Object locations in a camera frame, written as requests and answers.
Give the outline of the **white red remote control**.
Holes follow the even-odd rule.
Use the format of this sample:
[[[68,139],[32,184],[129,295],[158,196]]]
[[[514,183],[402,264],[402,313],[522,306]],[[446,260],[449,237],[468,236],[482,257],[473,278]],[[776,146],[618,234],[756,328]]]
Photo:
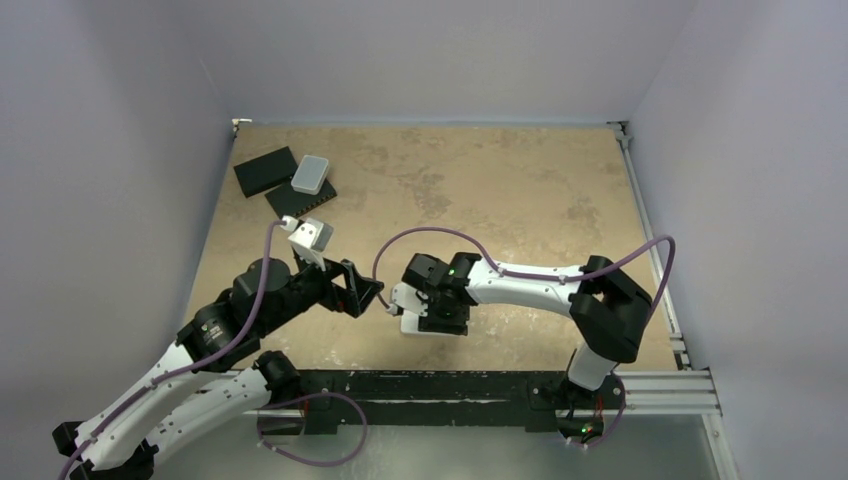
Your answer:
[[[420,316],[412,312],[405,312],[400,318],[400,331],[405,335],[420,335]]]

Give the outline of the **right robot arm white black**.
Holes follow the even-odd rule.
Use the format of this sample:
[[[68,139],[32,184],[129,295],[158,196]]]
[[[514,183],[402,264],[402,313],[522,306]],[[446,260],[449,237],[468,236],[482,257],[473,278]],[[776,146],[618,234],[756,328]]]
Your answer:
[[[653,297],[606,257],[546,268],[490,263],[470,252],[450,262],[415,254],[392,288],[387,310],[399,317],[405,334],[464,336],[471,310],[479,305],[531,308],[574,322],[582,342],[561,392],[576,407],[599,396],[616,366],[636,360],[654,311]]]

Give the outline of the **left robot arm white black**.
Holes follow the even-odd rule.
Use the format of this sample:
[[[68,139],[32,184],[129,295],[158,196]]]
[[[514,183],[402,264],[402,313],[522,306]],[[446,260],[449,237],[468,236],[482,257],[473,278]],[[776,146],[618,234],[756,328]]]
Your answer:
[[[363,417],[355,400],[309,385],[282,351],[260,347],[316,305],[357,318],[383,289],[348,260],[300,261],[296,272],[269,256],[254,261],[118,400],[53,430],[66,458],[60,478],[149,479],[187,444],[253,410],[292,408],[308,419],[339,401]]]

